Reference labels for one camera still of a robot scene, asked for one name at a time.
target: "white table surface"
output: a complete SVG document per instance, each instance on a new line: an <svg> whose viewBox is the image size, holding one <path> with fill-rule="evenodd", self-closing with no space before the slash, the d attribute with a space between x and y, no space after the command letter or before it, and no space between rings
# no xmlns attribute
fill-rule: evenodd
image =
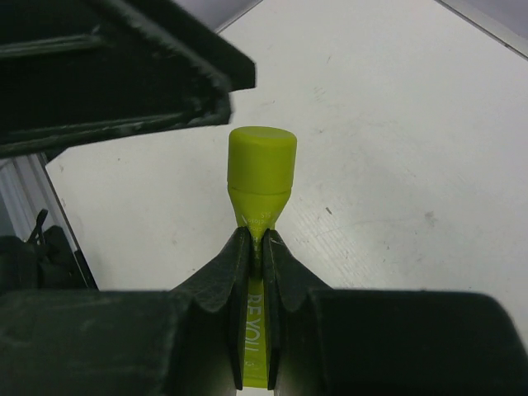
<svg viewBox="0 0 528 396"><path fill-rule="evenodd" d="M265 0L229 126L71 148L49 172L101 289L170 289L235 227L227 138L299 138L277 227L336 287L490 294L528 339L528 63L427 0Z"/></svg>

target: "scuffed white surface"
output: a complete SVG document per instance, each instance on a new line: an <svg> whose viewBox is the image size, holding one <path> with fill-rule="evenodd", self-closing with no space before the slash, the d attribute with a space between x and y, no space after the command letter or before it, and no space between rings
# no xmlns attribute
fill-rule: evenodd
<svg viewBox="0 0 528 396"><path fill-rule="evenodd" d="M284 240L333 286L473 290L528 338L528 63L434 2L266 0L223 36L257 62L233 124L49 165L102 289L168 289L235 227L228 132L299 138Z"/></svg>

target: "yellow-green plastic object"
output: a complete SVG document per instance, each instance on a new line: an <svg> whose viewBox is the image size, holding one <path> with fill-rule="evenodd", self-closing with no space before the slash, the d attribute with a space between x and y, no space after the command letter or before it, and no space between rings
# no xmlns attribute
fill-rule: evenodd
<svg viewBox="0 0 528 396"><path fill-rule="evenodd" d="M237 128L229 136L228 192L239 227L252 235L243 385L267 388L261 239L274 229L291 195L297 138L264 126Z"/></svg>

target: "yellow-green flat strip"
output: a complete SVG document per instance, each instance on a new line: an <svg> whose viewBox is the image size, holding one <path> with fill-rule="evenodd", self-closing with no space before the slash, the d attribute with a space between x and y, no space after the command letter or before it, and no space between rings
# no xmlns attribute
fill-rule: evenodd
<svg viewBox="0 0 528 396"><path fill-rule="evenodd" d="M267 388L266 326L262 279L249 279L247 288L246 359L243 386Z"/></svg>

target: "cylindrical cap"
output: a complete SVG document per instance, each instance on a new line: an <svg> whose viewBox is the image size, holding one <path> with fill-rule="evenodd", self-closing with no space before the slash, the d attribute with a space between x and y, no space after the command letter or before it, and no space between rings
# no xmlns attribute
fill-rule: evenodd
<svg viewBox="0 0 528 396"><path fill-rule="evenodd" d="M287 130L244 126L229 135L228 186L252 194L280 194L294 183L297 138Z"/></svg>

